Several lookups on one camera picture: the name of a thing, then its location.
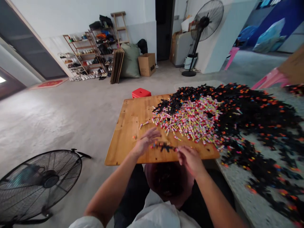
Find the fan base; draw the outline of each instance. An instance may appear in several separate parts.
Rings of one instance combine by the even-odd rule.
[[[186,77],[193,77],[196,75],[196,72],[195,71],[183,71],[181,74]]]

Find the wooden table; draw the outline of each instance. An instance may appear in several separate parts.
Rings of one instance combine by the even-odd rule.
[[[124,100],[108,154],[104,162],[105,165],[120,165],[136,144],[136,140],[133,136],[136,136],[137,139],[139,139],[145,131],[149,128],[155,127],[152,122],[152,106],[156,107],[161,99],[168,99],[169,95],[170,94],[165,94]],[[150,123],[139,130],[139,125],[147,121]],[[196,148],[202,159],[219,158],[219,152],[211,143],[208,143],[206,146],[203,145],[202,141],[194,143],[192,140],[188,140],[185,136],[182,137],[179,132],[176,132],[177,137],[183,140],[181,142],[174,138],[172,132],[166,136],[165,130],[161,129],[160,126],[158,126],[158,128],[162,134],[159,141],[167,142],[174,147],[188,145]],[[165,149],[160,152],[159,148],[149,148],[148,151],[138,159],[138,163],[176,162],[177,160],[177,154],[172,150],[168,153]]]

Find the pink chair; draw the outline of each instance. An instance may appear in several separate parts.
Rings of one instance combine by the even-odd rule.
[[[277,68],[270,71],[264,78],[258,81],[251,89],[269,88],[270,86],[281,83],[281,87],[288,85],[288,79]]]
[[[235,55],[236,55],[237,52],[239,51],[239,49],[240,49],[239,47],[232,47],[232,48],[231,48],[231,50],[230,50],[230,52],[229,52],[229,55],[231,55],[231,56],[230,56],[230,59],[229,59],[229,61],[228,61],[228,63],[227,63],[227,66],[225,67],[225,70],[228,69],[228,67],[229,67],[230,64],[232,63],[232,61],[233,61]]]

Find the fan grille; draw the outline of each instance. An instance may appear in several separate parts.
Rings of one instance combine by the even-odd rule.
[[[33,218],[59,202],[74,186],[82,160],[70,150],[37,155],[0,180],[0,224]]]
[[[198,11],[197,15],[193,20],[193,24],[197,25],[202,17],[208,17],[210,20],[209,25],[204,28],[202,34],[200,35],[199,40],[203,41],[210,37],[215,30],[218,28],[219,24],[222,21],[224,14],[224,6],[220,0],[211,0],[207,2],[203,7]],[[195,40],[197,36],[198,28],[197,26],[192,26],[191,36]]]

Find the red doormat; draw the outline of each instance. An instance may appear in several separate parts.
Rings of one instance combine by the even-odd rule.
[[[57,87],[60,84],[64,83],[65,81],[67,81],[69,78],[64,78],[64,79],[54,79],[54,80],[49,80],[49,81],[45,81],[41,84],[37,84],[32,86],[31,88],[29,88],[29,90],[32,89],[43,89],[43,88],[50,88],[50,87]]]

